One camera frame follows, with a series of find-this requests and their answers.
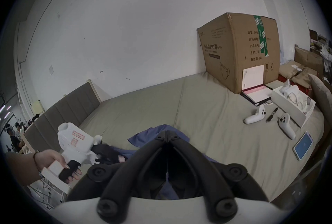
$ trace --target white paper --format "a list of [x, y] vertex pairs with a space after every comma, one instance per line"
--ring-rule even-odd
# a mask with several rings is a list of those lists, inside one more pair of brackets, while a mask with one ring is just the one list
[[249, 97], [253, 102], [257, 103], [271, 97], [272, 90], [264, 85], [261, 85], [257, 88], [244, 91], [243, 93], [247, 97]]
[[243, 70], [242, 90], [262, 85], [264, 81], [264, 65], [259, 65]]

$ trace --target blue cloth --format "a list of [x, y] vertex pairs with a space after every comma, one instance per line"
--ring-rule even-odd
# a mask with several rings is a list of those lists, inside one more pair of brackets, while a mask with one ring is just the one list
[[[161, 132], [161, 131], [174, 131], [178, 137], [182, 138], [183, 140], [187, 141], [189, 143], [189, 137], [186, 136], [184, 133], [179, 131], [178, 129], [167, 125], [163, 124], [154, 128], [149, 128], [143, 132], [140, 132], [131, 138], [128, 139], [129, 143], [133, 144], [135, 147], [142, 147], [146, 143], [150, 142], [151, 140], [155, 139], [156, 136]], [[120, 149], [113, 147], [114, 150], [118, 151], [122, 155], [126, 156], [127, 158], [130, 158], [137, 150], [125, 150], [125, 149]], [[217, 162], [214, 159], [206, 156], [203, 154], [207, 160], [211, 162]], [[179, 199], [178, 195], [172, 188], [171, 184], [168, 181], [168, 172], [166, 173], [166, 182], [164, 183], [163, 187], [160, 189], [159, 193], [157, 194], [156, 199], [168, 199], [168, 200], [177, 200]]]
[[156, 136], [161, 132], [161, 131], [174, 131], [178, 137], [182, 138], [183, 140], [187, 141], [189, 143], [189, 137], [186, 136], [184, 133], [179, 131], [178, 129], [175, 129], [174, 127], [168, 125], [168, 124], [163, 124], [157, 127], [151, 127], [143, 132], [140, 132], [138, 134], [135, 134], [133, 137], [129, 138], [128, 141], [135, 147], [142, 147], [146, 143], [150, 142], [151, 140], [155, 139]]

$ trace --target hand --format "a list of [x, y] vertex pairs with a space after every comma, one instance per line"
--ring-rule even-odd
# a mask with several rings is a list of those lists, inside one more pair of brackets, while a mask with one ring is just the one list
[[[55, 150], [48, 149], [44, 150], [43, 152], [37, 153], [35, 155], [36, 165], [39, 171], [41, 171], [44, 167], [48, 168], [54, 160], [58, 161], [64, 168], [69, 168], [64, 160], [64, 157]], [[70, 181], [73, 181], [73, 178], [79, 180], [78, 174], [82, 174], [80, 169], [77, 169], [76, 172], [73, 172], [72, 176], [69, 176], [66, 180], [66, 184]]]

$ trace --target person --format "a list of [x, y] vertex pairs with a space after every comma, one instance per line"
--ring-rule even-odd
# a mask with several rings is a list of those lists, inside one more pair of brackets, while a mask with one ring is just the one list
[[17, 131], [20, 131], [22, 129], [22, 126], [20, 126], [20, 124], [18, 122], [15, 123], [15, 127], [16, 127]]
[[9, 134], [9, 136], [10, 136], [10, 140], [12, 141], [13, 146], [15, 147], [16, 151], [19, 152], [22, 149], [22, 147], [24, 146], [23, 140], [19, 140], [14, 135], [13, 129], [11, 126], [7, 127], [6, 130], [7, 130], [7, 134]]
[[[44, 167], [48, 168], [55, 160], [60, 162], [64, 168], [69, 168], [64, 157], [59, 152], [52, 149], [26, 155], [7, 152], [5, 159], [13, 176], [22, 186], [30, 185], [39, 180], [39, 172], [41, 172]], [[73, 172], [72, 176], [68, 177], [66, 183], [73, 181], [73, 179], [78, 180], [81, 174], [80, 169], [77, 169], [76, 172]]]

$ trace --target bracelet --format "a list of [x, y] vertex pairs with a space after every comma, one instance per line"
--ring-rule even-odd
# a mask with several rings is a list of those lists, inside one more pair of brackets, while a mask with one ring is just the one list
[[36, 154], [37, 154], [37, 153], [38, 153], [38, 152], [35, 152], [35, 153], [34, 153], [33, 158], [34, 158], [34, 162], [35, 162], [36, 168], [37, 168], [37, 170], [40, 172], [40, 170], [39, 170], [39, 168], [38, 168], [38, 165], [37, 165], [37, 162], [36, 162]]

